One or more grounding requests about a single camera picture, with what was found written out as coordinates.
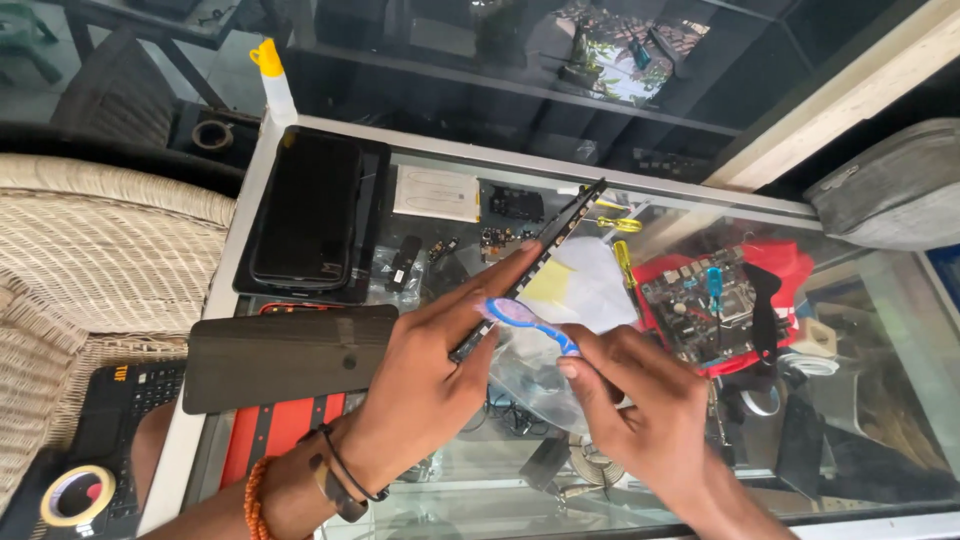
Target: wicker chair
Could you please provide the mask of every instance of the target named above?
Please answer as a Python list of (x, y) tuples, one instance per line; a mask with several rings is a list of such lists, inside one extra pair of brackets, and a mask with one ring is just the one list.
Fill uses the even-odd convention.
[(185, 356), (235, 203), (0, 154), (0, 513), (39, 448), (69, 446), (94, 369)]

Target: motherboard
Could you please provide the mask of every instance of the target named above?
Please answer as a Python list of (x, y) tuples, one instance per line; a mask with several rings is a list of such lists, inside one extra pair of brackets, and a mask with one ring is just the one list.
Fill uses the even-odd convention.
[(487, 227), (480, 230), (480, 259), (493, 264), (520, 248), (524, 240), (536, 238), (533, 231), (516, 231)]
[[(707, 270), (723, 278), (719, 308), (711, 305)], [(663, 340), (681, 360), (703, 364), (742, 355), (754, 349), (753, 311), (756, 292), (743, 271), (743, 249), (735, 246), (667, 270), (642, 283)]]

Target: yellow bottle cap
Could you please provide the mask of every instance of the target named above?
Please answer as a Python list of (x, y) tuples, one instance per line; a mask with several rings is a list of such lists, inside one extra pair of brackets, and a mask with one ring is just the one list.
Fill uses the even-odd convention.
[(260, 73), (267, 77), (279, 77), (283, 74), (283, 65), (280, 64), (280, 55), (276, 53), (276, 45), (272, 38), (260, 43), (258, 49), (250, 51), (250, 60), (260, 66)]

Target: gray bag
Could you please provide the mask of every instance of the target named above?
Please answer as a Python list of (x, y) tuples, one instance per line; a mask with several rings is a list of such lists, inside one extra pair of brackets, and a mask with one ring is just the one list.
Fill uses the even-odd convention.
[(804, 198), (824, 233), (870, 248), (960, 243), (960, 119), (911, 126), (814, 184)]

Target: plastic bottle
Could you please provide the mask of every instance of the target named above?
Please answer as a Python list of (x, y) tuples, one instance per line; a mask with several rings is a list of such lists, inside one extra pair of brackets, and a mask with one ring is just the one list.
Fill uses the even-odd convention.
[(267, 106), (270, 117), (280, 126), (297, 123), (297, 108), (294, 96), (290, 94), (287, 76), (283, 73), (280, 56), (272, 39), (260, 43), (260, 47), (250, 51), (250, 59), (260, 66), (260, 78), (267, 93)]

